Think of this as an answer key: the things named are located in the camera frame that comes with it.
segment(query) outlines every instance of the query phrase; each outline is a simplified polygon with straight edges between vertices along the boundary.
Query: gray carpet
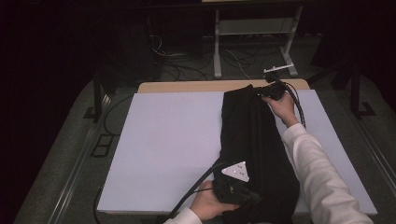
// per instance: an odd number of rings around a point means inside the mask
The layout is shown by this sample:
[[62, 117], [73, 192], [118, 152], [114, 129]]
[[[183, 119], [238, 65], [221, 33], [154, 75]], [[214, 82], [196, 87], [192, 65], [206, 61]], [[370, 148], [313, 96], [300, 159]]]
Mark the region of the gray carpet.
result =
[[[259, 37], [265, 40], [262, 48], [257, 52], [256, 61], [249, 58], [247, 50], [253, 54], [258, 45], [249, 43], [249, 39], [225, 40], [222, 49], [231, 51], [236, 57], [247, 57], [252, 65], [245, 63], [241, 66], [252, 78], [262, 75], [263, 68], [283, 65], [282, 58], [277, 50], [284, 39], [272, 36]], [[320, 36], [296, 37], [290, 55], [296, 65], [300, 78], [310, 78], [321, 68], [310, 66]], [[161, 81], [174, 80], [210, 80], [213, 79], [213, 63], [211, 62], [211, 46], [203, 57], [191, 56], [186, 58], [172, 58], [163, 68]], [[238, 63], [232, 60], [233, 55], [228, 51], [221, 52], [223, 79], [247, 79], [239, 68]], [[173, 63], [189, 67], [200, 68], [199, 72], [193, 69], [178, 71]], [[286, 71], [280, 72], [282, 78], [288, 78]], [[387, 158], [389, 166], [395, 168], [396, 158], [394, 139], [396, 118], [395, 113], [381, 99], [375, 85], [366, 78], [361, 81], [361, 99], [368, 102], [374, 109], [376, 116], [356, 119], [348, 109], [349, 89], [334, 91], [330, 86], [333, 75], [329, 75], [311, 85], [317, 90], [320, 101], [336, 130], [347, 155], [358, 172], [361, 181], [373, 200], [378, 215], [373, 217], [375, 223], [393, 223], [396, 220], [396, 198], [389, 187], [380, 169], [380, 165], [372, 152], [373, 142], [368, 142], [367, 133], [372, 136], [375, 145]], [[101, 134], [120, 133], [125, 120], [129, 103], [132, 100], [134, 89], [122, 89], [104, 101], [104, 115], [98, 123], [92, 119], [84, 119], [87, 108], [92, 107], [92, 84], [88, 85], [77, 98], [70, 115], [64, 123], [43, 168], [31, 188], [26, 201], [19, 212], [15, 223], [97, 223], [93, 208], [100, 187], [104, 184], [117, 147], [118, 137], [115, 136], [109, 147], [106, 157], [95, 158], [90, 154], [99, 141]], [[101, 144], [108, 143], [105, 136]], [[97, 147], [97, 154], [104, 153], [106, 147]], [[100, 223], [153, 223], [152, 216], [107, 215], [97, 213]], [[213, 220], [207, 223], [219, 223]], [[296, 224], [310, 223], [307, 216], [296, 217]]]

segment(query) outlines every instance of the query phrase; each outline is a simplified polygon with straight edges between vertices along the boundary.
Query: dark background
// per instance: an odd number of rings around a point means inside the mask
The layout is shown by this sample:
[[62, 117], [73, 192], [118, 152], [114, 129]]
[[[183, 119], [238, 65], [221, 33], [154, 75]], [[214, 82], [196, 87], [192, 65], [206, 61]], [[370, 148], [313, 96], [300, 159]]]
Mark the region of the dark background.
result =
[[[391, 83], [396, 70], [395, 4], [317, 2], [304, 8], [297, 31], [324, 33], [314, 64], [327, 67], [352, 55], [348, 66], [357, 63], [396, 109]], [[1, 2], [1, 223], [12, 222], [18, 213], [69, 109], [94, 75], [111, 93], [122, 85], [155, 81], [161, 69], [161, 59], [150, 49], [146, 14], [108, 16], [77, 8], [66, 0]], [[189, 16], [157, 19], [163, 28]], [[198, 32], [185, 38], [199, 39], [197, 34], [213, 30], [199, 17], [195, 14], [193, 20]], [[191, 22], [184, 21], [178, 26]]]

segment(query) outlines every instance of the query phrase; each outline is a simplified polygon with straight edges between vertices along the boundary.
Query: black pants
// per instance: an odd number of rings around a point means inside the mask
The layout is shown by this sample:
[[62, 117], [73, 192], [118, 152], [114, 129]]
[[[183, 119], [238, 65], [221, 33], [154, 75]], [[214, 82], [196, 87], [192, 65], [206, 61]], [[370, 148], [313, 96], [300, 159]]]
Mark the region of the black pants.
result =
[[223, 223], [289, 224], [300, 184], [276, 128], [274, 114], [261, 97], [253, 94], [252, 88], [249, 85], [224, 93], [218, 161], [246, 161], [250, 177], [246, 187], [259, 193], [262, 200], [223, 213]]

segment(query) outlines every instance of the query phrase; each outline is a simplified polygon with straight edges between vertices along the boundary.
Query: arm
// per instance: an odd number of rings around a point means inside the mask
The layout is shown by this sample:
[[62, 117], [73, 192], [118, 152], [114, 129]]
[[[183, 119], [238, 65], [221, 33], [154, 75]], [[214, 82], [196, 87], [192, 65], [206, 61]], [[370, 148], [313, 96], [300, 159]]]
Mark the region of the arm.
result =
[[195, 196], [190, 209], [184, 208], [175, 218], [168, 219], [164, 224], [202, 224], [201, 220], [211, 219], [224, 211], [233, 211], [238, 205], [221, 203], [213, 193], [212, 181], [205, 181]]
[[294, 115], [288, 93], [281, 100], [263, 98], [288, 129], [282, 140], [288, 146], [314, 223], [373, 223], [359, 211], [358, 201], [324, 153], [318, 140], [309, 134]]

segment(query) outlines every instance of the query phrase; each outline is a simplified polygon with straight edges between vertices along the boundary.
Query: person's hand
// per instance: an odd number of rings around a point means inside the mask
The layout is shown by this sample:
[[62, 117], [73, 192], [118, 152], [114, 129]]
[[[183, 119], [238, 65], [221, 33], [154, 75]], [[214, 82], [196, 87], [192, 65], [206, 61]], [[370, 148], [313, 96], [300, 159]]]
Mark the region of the person's hand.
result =
[[199, 191], [190, 207], [201, 220], [211, 219], [224, 211], [233, 211], [239, 207], [239, 205], [219, 202], [212, 188], [212, 181], [206, 180], [202, 183], [199, 189], [208, 190]]
[[294, 115], [294, 101], [288, 92], [283, 93], [280, 100], [276, 101], [269, 97], [262, 97], [265, 103], [271, 106], [275, 115], [280, 117], [286, 127], [290, 127], [299, 121]]

